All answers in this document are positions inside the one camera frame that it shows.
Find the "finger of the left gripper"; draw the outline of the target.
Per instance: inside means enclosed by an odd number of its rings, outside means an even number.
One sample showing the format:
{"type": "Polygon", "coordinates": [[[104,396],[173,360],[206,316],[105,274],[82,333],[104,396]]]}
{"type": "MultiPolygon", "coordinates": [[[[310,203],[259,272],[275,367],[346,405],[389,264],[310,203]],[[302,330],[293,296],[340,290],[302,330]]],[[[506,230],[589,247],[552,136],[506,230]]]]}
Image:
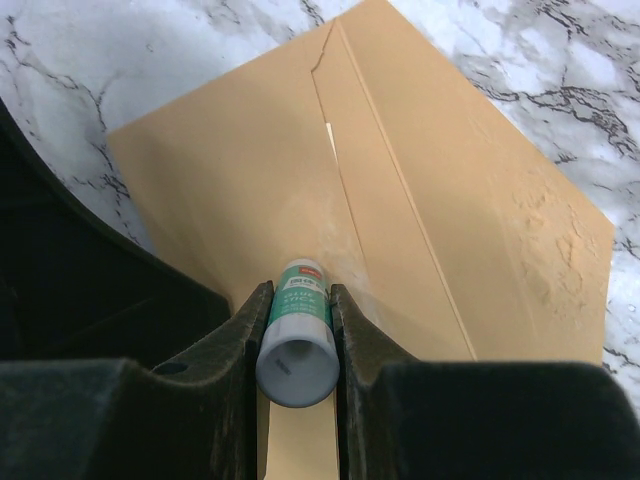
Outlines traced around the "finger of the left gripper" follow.
{"type": "Polygon", "coordinates": [[[152,368],[230,315],[225,298],[126,239],[1,114],[1,357],[128,357],[152,368]]]}

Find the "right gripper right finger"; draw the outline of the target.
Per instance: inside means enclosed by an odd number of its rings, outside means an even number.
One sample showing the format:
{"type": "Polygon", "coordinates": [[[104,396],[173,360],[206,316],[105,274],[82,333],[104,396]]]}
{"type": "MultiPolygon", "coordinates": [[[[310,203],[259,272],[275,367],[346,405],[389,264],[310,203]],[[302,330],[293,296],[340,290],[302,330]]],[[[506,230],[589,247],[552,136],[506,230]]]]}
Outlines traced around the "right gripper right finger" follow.
{"type": "Polygon", "coordinates": [[[621,387],[579,362],[421,361],[348,289],[330,308],[343,479],[635,479],[639,424],[621,387]]]}

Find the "green white glue stick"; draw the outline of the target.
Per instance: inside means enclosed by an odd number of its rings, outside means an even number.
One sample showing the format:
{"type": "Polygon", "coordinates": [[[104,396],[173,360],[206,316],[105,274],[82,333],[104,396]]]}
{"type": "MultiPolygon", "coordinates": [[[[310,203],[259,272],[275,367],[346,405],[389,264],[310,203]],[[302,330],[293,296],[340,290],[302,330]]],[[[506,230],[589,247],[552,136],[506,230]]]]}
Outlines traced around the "green white glue stick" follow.
{"type": "Polygon", "coordinates": [[[256,361],[258,386],[278,405],[306,408],[332,393],[339,373],[326,275],[311,259],[293,260],[275,289],[256,361]]]}

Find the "brown paper envelope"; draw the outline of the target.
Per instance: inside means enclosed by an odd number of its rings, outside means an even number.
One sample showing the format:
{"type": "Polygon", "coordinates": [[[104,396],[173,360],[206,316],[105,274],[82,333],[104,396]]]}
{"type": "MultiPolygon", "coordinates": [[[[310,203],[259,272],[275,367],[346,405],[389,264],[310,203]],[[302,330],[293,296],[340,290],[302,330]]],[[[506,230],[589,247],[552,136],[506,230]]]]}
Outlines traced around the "brown paper envelope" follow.
{"type": "Polygon", "coordinates": [[[233,306],[305,257],[421,361],[602,368],[612,224],[386,1],[108,144],[160,258],[233,306]]]}

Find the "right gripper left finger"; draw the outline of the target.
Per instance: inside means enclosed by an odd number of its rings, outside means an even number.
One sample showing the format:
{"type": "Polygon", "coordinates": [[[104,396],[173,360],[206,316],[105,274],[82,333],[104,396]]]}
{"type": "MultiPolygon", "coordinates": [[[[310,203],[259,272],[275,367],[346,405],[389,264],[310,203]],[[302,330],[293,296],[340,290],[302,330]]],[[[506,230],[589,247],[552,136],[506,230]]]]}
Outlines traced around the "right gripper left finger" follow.
{"type": "Polygon", "coordinates": [[[154,369],[129,359],[5,362],[5,479],[260,479],[269,410],[255,365],[274,287],[154,369]]]}

